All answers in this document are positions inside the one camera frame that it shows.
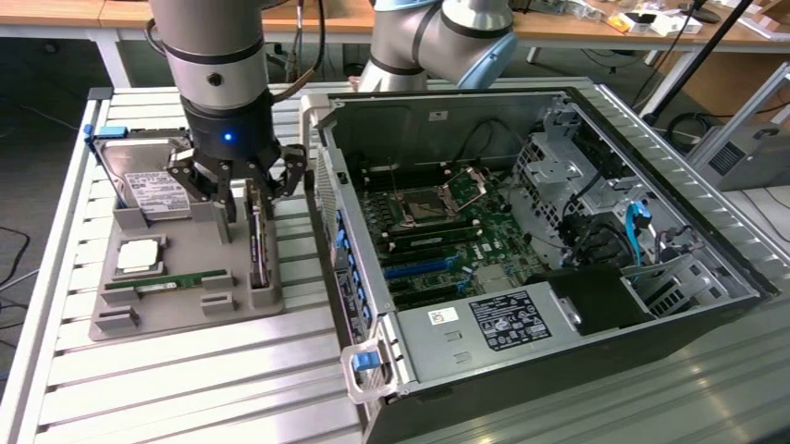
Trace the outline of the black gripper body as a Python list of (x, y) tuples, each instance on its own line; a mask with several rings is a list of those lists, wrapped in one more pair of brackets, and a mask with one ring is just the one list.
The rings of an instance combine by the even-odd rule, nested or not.
[(194, 149), (193, 159), (213, 175), (249, 178), (265, 173), (280, 157), (273, 135), (272, 93), (264, 90), (241, 107), (209, 109), (180, 97)]

